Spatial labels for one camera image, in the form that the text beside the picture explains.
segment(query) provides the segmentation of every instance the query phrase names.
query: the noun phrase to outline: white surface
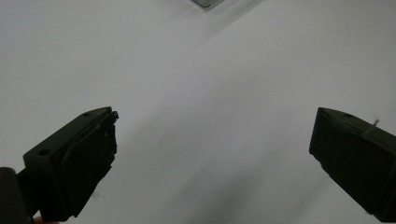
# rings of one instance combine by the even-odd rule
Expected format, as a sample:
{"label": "white surface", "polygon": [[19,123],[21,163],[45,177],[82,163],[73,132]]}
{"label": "white surface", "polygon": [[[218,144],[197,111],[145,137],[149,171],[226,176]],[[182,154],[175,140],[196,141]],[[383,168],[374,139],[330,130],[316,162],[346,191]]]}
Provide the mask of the white surface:
{"label": "white surface", "polygon": [[0,164],[120,113],[67,223],[378,223],[308,154],[319,106],[396,134],[396,2],[0,1]]}

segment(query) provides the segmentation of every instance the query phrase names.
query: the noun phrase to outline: gray background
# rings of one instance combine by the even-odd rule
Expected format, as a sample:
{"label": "gray background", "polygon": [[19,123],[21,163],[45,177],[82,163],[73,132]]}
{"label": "gray background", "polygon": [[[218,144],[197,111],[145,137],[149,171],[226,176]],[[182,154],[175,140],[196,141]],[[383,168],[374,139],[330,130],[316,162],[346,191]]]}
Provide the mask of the gray background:
{"label": "gray background", "polygon": [[308,154],[319,106],[396,134],[396,2],[0,0],[0,164],[120,113],[67,223],[378,223]]}

